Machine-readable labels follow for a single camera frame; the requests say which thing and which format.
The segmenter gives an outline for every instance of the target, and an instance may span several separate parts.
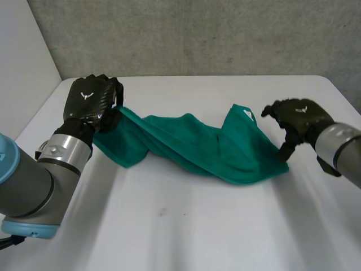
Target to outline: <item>towel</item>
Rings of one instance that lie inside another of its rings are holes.
[[[117,164],[129,168],[148,151],[203,176],[248,185],[288,171],[277,160],[278,148],[258,128],[248,107],[234,104],[222,128],[203,124],[192,114],[140,118],[119,107],[122,118],[109,133],[97,133],[95,145]]]

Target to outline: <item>table surface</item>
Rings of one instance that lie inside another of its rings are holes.
[[[59,85],[18,137],[30,155],[62,124],[73,80]],[[336,121],[361,127],[361,116],[319,76],[119,80],[125,106],[141,117],[189,112],[221,127],[236,103],[252,109],[277,146],[284,131],[260,117],[276,99],[310,98]],[[124,169],[94,147],[55,238],[27,238],[1,251],[1,270],[360,270],[361,190],[323,173],[310,146],[298,147],[289,166],[282,176],[234,186],[153,154]]]

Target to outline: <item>concrete wall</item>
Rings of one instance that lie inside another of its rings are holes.
[[[0,133],[18,137],[60,82],[26,0],[0,0]]]
[[[28,1],[62,78],[322,75],[361,111],[361,0]]]

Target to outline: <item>robotic hand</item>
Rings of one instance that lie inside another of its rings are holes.
[[[361,131],[336,123],[318,104],[308,99],[277,100],[266,106],[270,115],[286,130],[278,159],[287,161],[297,145],[309,143],[316,151],[323,171],[344,175],[361,188]]]
[[[77,119],[90,124],[95,131],[106,133],[116,128],[121,113],[112,110],[123,105],[124,88],[116,77],[105,75],[74,81],[64,109],[64,121]]]
[[[123,91],[115,77],[77,79],[64,124],[42,145],[37,162],[0,134],[0,213],[6,215],[1,228],[12,234],[0,241],[0,250],[19,243],[18,236],[50,239],[56,234],[91,157],[94,133],[115,129],[121,118],[112,107],[123,104]]]

